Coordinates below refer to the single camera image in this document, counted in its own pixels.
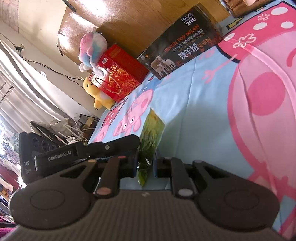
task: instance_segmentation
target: wooden furniture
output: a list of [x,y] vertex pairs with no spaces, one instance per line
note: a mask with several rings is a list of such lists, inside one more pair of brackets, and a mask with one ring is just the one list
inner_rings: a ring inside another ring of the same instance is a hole
[[219,22],[229,16],[219,0],[69,0],[60,30],[62,51],[77,64],[80,40],[94,26],[108,41],[138,57],[193,5],[202,3]]
[[273,0],[256,0],[251,6],[247,6],[243,0],[223,0],[235,18],[243,17]]
[[88,141],[91,138],[91,135],[93,134],[97,124],[98,120],[90,117],[88,118],[87,123],[81,128],[81,130],[83,131],[83,137]]

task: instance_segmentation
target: cable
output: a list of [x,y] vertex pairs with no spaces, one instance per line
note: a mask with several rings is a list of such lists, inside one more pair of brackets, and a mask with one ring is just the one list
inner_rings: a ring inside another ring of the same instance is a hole
[[37,61],[28,60],[27,58],[25,58],[24,56],[22,56],[22,54],[21,54],[21,52],[20,52],[19,50],[18,50],[18,52],[19,52],[19,55],[22,57],[22,59],[23,59],[24,61],[40,64],[41,66],[43,66],[43,67],[45,67],[45,68],[48,68],[48,69],[50,69],[51,71],[53,71],[53,72],[55,72],[55,73],[57,73],[57,74],[60,74],[60,75],[66,76],[68,80],[70,80],[71,82],[76,83],[76,84],[79,85],[81,88],[83,88],[83,86],[81,86],[81,85],[78,84],[76,81],[74,81],[74,80],[81,80],[81,79],[73,78],[73,77],[67,76],[67,75],[65,75],[65,74],[59,73],[59,72],[53,70],[52,68],[48,67],[47,65],[42,64],[42,63],[39,63],[39,62],[37,62]]
[[79,135],[80,141],[82,141],[81,136],[80,136],[80,132],[79,132],[79,129],[78,129],[77,122],[75,121],[75,118],[74,118],[74,122],[75,122],[75,124],[76,124],[77,133],[78,133],[78,135]]
[[100,78],[98,78],[98,77],[95,77],[94,79],[95,79],[95,80],[101,80],[101,81],[103,81],[103,82],[105,82],[105,83],[107,83],[107,84],[110,84],[110,83],[108,83],[107,81],[102,80],[102,79],[100,79]]
[[11,42],[10,39],[7,38],[3,33],[0,32],[0,34],[1,34],[4,38],[6,38],[6,39],[7,39],[7,40],[8,40],[13,46],[15,45],[15,44],[14,44],[13,42]]
[[95,128],[86,128],[86,129],[81,129],[82,131],[87,131],[87,130],[95,130]]
[[68,124],[63,124],[63,126],[72,133],[72,135],[75,137],[75,138],[78,138],[78,140],[80,139],[81,141],[81,138],[80,138],[80,134],[78,132],[78,135],[76,133],[74,133],[73,131],[70,130],[70,128],[73,128],[74,130],[76,130],[74,127],[71,127],[69,126]]

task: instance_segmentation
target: white curtain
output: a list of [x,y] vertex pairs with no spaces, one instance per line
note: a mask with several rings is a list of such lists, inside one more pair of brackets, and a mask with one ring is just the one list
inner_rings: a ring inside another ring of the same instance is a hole
[[30,121],[49,123],[54,118],[38,107],[16,85],[0,73],[0,86],[6,82],[0,91],[0,99],[10,86],[14,90],[0,108],[0,118],[3,126],[12,133],[31,132]]
[[0,99],[10,86],[14,87],[0,108],[0,119],[12,133],[31,132],[30,121],[50,123],[54,119],[60,121],[69,118],[57,106],[57,101],[50,98],[42,89],[42,81],[45,85],[51,84],[51,89],[56,88],[8,45],[0,41],[0,86],[6,82],[0,91]]

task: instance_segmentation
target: bed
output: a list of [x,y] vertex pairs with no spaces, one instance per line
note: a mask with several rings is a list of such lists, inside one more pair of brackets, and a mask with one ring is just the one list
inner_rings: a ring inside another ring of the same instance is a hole
[[[271,189],[280,201],[273,228],[290,238],[296,215],[295,4],[274,1],[221,25],[220,44],[162,80],[148,74],[103,114],[90,143],[140,136],[152,108],[165,123],[162,156],[203,160]],[[168,187],[163,180],[151,186]],[[141,188],[135,179],[120,187]]]

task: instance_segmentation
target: yellow plush toy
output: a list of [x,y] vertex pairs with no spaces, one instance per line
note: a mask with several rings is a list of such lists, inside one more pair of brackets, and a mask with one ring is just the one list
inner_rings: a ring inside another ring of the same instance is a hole
[[94,97],[95,109],[100,109],[103,105],[108,110],[110,110],[115,104],[115,101],[113,99],[111,99],[108,95],[106,95],[103,91],[101,91],[98,87],[96,87],[92,82],[89,81],[89,76],[86,77],[83,81],[83,88],[89,95]]

